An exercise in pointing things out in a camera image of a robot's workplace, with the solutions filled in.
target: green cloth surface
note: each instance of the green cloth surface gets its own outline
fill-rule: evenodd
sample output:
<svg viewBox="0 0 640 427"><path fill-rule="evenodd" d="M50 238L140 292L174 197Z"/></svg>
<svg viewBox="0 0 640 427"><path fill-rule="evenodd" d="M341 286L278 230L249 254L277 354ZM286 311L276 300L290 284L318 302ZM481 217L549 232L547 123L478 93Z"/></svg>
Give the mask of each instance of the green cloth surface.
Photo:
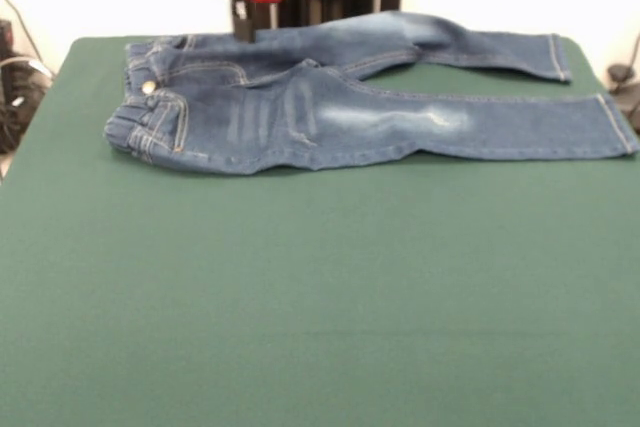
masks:
<svg viewBox="0 0 640 427"><path fill-rule="evenodd" d="M1 427L637 427L635 159L429 155L249 178L102 137L126 42L76 42L0 187ZM602 91L415 66L389 89Z"/></svg>

